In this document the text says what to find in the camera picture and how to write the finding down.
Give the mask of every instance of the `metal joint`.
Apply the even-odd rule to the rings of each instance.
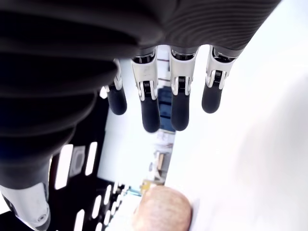
[[[193,71],[196,61],[196,53],[183,54],[170,49],[170,72],[171,72],[171,90],[173,95],[179,93],[179,77],[185,77],[185,95],[191,93],[191,84],[193,82]]]
[[[235,60],[236,58],[229,58],[222,54],[217,56],[213,46],[210,46],[206,65],[206,85],[211,88],[216,82],[219,83],[219,89],[222,90]]]

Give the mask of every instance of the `robotic hand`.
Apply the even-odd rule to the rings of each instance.
[[[215,112],[236,58],[280,0],[0,2],[0,190],[15,215],[45,231],[50,158],[92,110],[97,90],[125,112],[117,59],[130,58],[148,132],[160,127],[157,49],[170,46],[172,125],[189,122],[198,48],[210,45],[202,107]]]

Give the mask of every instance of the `robotic finger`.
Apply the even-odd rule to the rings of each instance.
[[[172,90],[171,123],[177,131],[183,131],[188,126],[189,97],[198,49],[199,47],[189,49],[179,47],[170,48]]]
[[[157,47],[143,49],[131,61],[141,102],[143,127],[156,132],[160,127],[157,98]]]
[[[122,115],[127,110],[127,102],[125,92],[123,88],[121,67],[118,59],[114,59],[114,63],[117,66],[117,74],[112,84],[104,86],[107,92],[107,99],[111,111],[116,115]]]
[[[240,52],[242,52],[231,53],[231,51],[227,49],[221,50],[224,53],[221,53],[219,48],[210,46],[208,54],[206,80],[202,97],[202,108],[207,113],[214,113],[218,110],[225,80],[228,77],[236,58]]]

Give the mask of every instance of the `black rubber sleeve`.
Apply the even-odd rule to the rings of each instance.
[[[189,122],[189,95],[179,92],[178,95],[172,94],[171,124],[177,131],[187,128]]]
[[[141,101],[141,112],[144,129],[147,132],[156,132],[160,127],[158,99],[145,97],[145,100]]]
[[[116,115],[124,114],[127,109],[124,88],[122,87],[120,90],[116,88],[109,89],[110,91],[107,93],[107,97],[111,111]]]
[[[214,113],[219,108],[222,90],[218,86],[217,83],[214,83],[211,88],[206,84],[204,86],[202,108],[206,113]]]

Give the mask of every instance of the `white surface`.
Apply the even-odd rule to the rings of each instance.
[[[60,152],[59,163],[57,168],[56,181],[54,188],[56,190],[66,186],[68,179],[69,166],[71,163],[73,145],[64,145]]]
[[[8,207],[7,204],[5,203],[5,201],[4,201],[4,199],[3,199],[3,196],[2,196],[2,194],[1,194],[1,192],[0,192],[0,215],[1,215],[2,213],[8,212],[9,210],[10,210],[9,207]]]
[[[209,46],[196,60],[190,123],[166,185],[192,231],[308,230],[308,3],[284,0],[235,62],[219,110],[201,108]]]
[[[96,149],[97,149],[97,142],[92,142],[89,148],[89,155],[86,166],[86,176],[90,175],[93,172]]]

